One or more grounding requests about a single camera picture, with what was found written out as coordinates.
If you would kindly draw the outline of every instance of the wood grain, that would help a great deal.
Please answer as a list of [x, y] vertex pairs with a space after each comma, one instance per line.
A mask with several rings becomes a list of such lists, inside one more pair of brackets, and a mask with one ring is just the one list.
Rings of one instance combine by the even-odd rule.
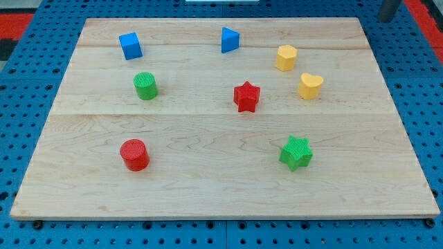
[[[222, 55], [219, 31], [242, 34]], [[144, 57], [122, 59], [136, 31]], [[296, 69], [273, 67], [277, 46]], [[159, 96], [136, 97], [153, 72]], [[322, 75], [304, 101], [301, 73]], [[238, 113], [233, 87], [262, 88]], [[289, 135], [308, 137], [309, 167], [278, 161]], [[121, 144], [146, 142], [129, 172]], [[357, 19], [88, 19], [11, 215], [34, 220], [388, 219], [440, 213]]]

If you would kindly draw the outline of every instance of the blue cube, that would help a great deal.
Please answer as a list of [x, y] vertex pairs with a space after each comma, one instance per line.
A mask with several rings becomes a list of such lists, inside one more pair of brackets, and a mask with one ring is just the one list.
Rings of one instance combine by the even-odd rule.
[[118, 38], [126, 59], [134, 59], [143, 56], [136, 33], [121, 35]]
[[223, 27], [221, 30], [221, 52], [226, 53], [239, 47], [240, 34]]

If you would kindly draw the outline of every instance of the red star-shaped block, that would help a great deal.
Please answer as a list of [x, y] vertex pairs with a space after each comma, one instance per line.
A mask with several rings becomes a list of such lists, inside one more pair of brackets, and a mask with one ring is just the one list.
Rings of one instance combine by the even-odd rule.
[[260, 98], [260, 87], [245, 82], [242, 86], [234, 87], [234, 102], [238, 105], [238, 112], [255, 112], [255, 106]]

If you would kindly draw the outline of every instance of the yellow heart-shaped block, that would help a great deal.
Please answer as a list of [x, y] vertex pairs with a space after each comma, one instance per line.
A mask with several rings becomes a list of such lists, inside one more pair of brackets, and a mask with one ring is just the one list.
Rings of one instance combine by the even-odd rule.
[[312, 100], [320, 93], [323, 78], [309, 73], [303, 73], [300, 76], [300, 84], [298, 85], [298, 94], [304, 100]]

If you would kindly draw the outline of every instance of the green star-shaped block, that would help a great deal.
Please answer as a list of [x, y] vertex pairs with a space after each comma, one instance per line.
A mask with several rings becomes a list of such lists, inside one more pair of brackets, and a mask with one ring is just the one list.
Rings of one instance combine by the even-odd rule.
[[289, 136], [288, 143], [282, 148], [280, 154], [280, 162], [286, 163], [292, 172], [299, 167], [308, 166], [311, 158], [309, 139], [294, 136]]

